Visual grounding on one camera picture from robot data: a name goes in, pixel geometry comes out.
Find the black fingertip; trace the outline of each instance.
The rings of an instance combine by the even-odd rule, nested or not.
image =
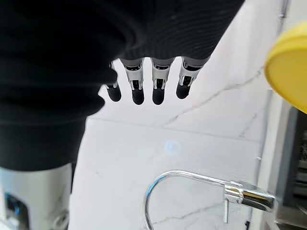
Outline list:
[[[119,85],[116,88],[113,88],[113,86],[109,87],[107,89],[107,94],[109,94],[109,97],[112,101],[118,102],[121,99],[121,92]]]
[[[153,103],[156,105],[162,104],[164,101],[164,90],[162,89],[154,89],[153,90]]]
[[[132,99],[136,104],[142,104],[144,102],[144,91],[141,90],[132,90]]]
[[[188,96],[189,91],[190,91],[190,87],[189,86],[180,85],[178,83],[177,90],[176,90],[176,95],[177,95],[177,97],[179,99],[185,99]]]

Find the robot finger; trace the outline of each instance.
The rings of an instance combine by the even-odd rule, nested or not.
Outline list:
[[[153,103],[159,105],[164,100],[165,86],[174,58],[162,60],[151,58],[153,71]]]
[[[110,68],[115,70],[113,62],[110,64]],[[118,85],[118,81],[116,81],[114,84],[107,84],[106,90],[107,94],[109,94],[109,97],[112,101],[118,102],[121,99],[121,92]]]
[[[201,68],[209,59],[210,57],[206,59],[182,57],[179,81],[176,90],[176,95],[179,99],[184,99],[188,96],[192,83],[196,80]]]
[[[132,99],[136,104],[144,102],[143,91],[143,58],[136,60],[120,59],[125,67],[128,81],[132,90]]]

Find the faucet handle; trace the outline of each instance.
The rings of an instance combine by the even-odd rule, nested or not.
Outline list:
[[[274,209],[275,197],[264,190],[246,183],[232,182],[225,183],[224,187],[224,222],[228,222],[229,202],[245,205],[260,209],[262,211],[272,212]]]

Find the white marble countertop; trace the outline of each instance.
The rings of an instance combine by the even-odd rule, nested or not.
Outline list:
[[[183,169],[255,183],[268,84],[262,66],[276,39],[281,0],[246,0],[185,100],[176,97],[180,59],[165,101],[152,98],[151,63],[144,63],[145,102],[137,106],[119,61],[122,99],[91,116],[83,138],[70,230],[142,230],[142,199],[153,179]],[[150,213],[156,230],[244,230],[247,207],[231,205],[223,223],[223,193],[188,179],[163,182]]]

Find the yellow object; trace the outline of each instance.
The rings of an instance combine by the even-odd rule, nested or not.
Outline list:
[[[307,23],[299,24],[278,38],[264,69],[272,88],[307,113]]]

